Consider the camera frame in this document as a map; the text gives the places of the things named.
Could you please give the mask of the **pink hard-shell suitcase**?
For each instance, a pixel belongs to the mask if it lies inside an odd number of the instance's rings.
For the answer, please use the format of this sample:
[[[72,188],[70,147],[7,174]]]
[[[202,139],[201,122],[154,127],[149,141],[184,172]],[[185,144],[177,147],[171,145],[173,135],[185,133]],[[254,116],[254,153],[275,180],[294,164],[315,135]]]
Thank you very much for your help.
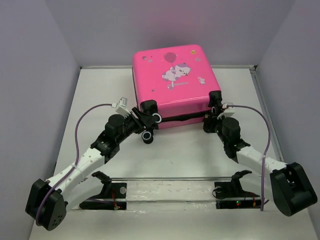
[[[198,44],[138,51],[132,76],[138,109],[160,115],[160,123],[142,133],[146,144],[154,130],[200,123],[222,111],[222,90]]]

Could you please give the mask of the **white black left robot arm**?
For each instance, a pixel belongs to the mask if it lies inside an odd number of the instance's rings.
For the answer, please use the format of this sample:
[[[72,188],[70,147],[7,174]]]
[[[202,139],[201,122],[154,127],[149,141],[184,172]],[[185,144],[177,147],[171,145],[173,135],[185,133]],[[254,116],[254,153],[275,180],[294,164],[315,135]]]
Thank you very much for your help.
[[[122,143],[131,134],[140,134],[162,121],[158,113],[141,112],[136,107],[125,115],[116,113],[108,118],[104,130],[80,154],[77,145],[74,163],[47,180],[36,180],[30,189],[25,212],[37,226],[48,231],[54,230],[65,218],[71,201],[71,191],[90,173],[111,160],[120,150]]]

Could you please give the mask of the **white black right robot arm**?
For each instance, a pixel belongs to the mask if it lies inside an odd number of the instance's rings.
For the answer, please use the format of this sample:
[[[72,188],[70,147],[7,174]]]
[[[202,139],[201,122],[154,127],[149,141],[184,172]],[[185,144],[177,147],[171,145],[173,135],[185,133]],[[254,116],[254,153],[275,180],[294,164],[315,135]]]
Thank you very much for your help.
[[[213,111],[203,120],[204,131],[218,135],[227,157],[249,168],[231,177],[231,192],[235,196],[255,193],[262,201],[274,202],[287,217],[316,204],[318,197],[304,168],[297,162],[288,164],[255,150],[241,138],[240,124],[232,115],[228,109]]]

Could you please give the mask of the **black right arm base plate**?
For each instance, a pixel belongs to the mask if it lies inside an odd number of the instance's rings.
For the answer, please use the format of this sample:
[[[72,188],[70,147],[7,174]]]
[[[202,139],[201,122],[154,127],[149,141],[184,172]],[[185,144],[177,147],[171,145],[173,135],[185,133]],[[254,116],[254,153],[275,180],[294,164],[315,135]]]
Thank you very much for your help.
[[[244,191],[231,181],[216,181],[212,196],[218,210],[258,209],[262,204],[259,195]]]

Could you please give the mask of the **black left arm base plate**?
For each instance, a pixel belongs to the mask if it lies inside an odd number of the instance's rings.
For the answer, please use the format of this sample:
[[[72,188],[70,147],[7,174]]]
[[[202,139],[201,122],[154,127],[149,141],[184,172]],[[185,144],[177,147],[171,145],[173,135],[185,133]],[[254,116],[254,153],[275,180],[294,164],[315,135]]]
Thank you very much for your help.
[[[127,209],[127,183],[105,184],[98,195],[91,196],[79,204],[82,210],[124,211]]]

